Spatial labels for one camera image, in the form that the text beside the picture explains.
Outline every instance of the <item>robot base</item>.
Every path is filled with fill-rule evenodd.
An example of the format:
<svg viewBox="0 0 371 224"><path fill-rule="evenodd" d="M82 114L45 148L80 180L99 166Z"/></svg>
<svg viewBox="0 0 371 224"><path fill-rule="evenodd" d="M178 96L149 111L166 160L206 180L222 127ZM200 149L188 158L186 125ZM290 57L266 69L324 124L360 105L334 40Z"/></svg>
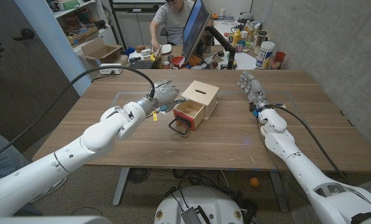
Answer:
<svg viewBox="0 0 371 224"><path fill-rule="evenodd" d="M240 207L223 192L206 186L189 186L181 188L181 191L188 206L190 208L200 206L211 224L243 223ZM186 211L187 207L180 191L173 192L173 196L179 201L182 209ZM155 213L154 223L184 223L181 214L182 211L179 204L172 195L169 195L159 204ZM201 223L205 223L200 213L197 216Z"/></svg>

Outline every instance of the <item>wooden box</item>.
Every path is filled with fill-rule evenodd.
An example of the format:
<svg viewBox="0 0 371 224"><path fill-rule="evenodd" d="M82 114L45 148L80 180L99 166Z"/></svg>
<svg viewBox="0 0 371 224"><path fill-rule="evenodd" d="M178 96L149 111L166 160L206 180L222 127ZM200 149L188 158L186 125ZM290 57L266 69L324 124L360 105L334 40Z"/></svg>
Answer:
<svg viewBox="0 0 371 224"><path fill-rule="evenodd" d="M189 101L177 105L173 109L174 117L190 122L190 129L195 131L202 119L208 120L217 105L218 87L194 80L181 95Z"/></svg>

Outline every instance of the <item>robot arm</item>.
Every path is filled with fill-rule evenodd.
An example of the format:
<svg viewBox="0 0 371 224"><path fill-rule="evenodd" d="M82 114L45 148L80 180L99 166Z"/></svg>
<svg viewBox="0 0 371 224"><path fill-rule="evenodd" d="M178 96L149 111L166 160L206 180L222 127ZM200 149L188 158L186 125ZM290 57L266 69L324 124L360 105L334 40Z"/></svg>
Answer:
<svg viewBox="0 0 371 224"><path fill-rule="evenodd" d="M286 121L269 104L260 82L247 71L241 75L241 82L237 85L248 94L255 116L265 124L261 133L266 147L288 166L320 221L351 223L361 214L371 214L371 193L328 178L297 147Z"/></svg>
<svg viewBox="0 0 371 224"><path fill-rule="evenodd" d="M179 89L170 82L156 83L154 98L108 109L99 123L70 144L0 179L0 217L10 217L69 173L112 151L115 136L120 141L129 138L149 113L178 96Z"/></svg>

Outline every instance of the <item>power strip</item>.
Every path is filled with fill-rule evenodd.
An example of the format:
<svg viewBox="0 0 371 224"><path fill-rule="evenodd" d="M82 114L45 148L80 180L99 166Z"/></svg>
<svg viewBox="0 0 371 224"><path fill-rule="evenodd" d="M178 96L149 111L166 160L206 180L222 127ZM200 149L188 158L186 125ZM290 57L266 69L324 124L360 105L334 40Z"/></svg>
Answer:
<svg viewBox="0 0 371 224"><path fill-rule="evenodd" d="M121 63L103 63L100 66L102 67L102 66L109 66L109 65L122 66ZM104 69L100 69L100 73L102 75L109 75L109 74L111 74L112 71L114 71L115 75L119 75L123 71L123 69L122 68L104 68Z"/></svg>

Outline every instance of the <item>yellow object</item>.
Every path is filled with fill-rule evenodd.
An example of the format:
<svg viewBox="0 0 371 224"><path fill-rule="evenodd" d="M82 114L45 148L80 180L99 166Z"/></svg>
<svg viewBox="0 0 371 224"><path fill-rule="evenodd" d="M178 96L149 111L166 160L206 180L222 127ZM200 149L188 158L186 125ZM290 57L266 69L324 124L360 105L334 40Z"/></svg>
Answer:
<svg viewBox="0 0 371 224"><path fill-rule="evenodd" d="M250 179L250 185L252 185L253 187L259 186L259 179L257 179L256 177L252 177Z"/></svg>
<svg viewBox="0 0 371 224"><path fill-rule="evenodd" d="M240 29L238 29L237 32L234 33L232 46L234 47L235 44L238 44L238 41L240 41L240 40L241 40L241 31L240 31Z"/></svg>
<svg viewBox="0 0 371 224"><path fill-rule="evenodd" d="M151 59L153 62L155 62L155 55L154 55L154 53L152 53L151 56L149 56L149 59Z"/></svg>
<svg viewBox="0 0 371 224"><path fill-rule="evenodd" d="M155 111L153 112L153 116L154 116L154 121L157 121L158 120L158 117L156 116L156 112Z"/></svg>

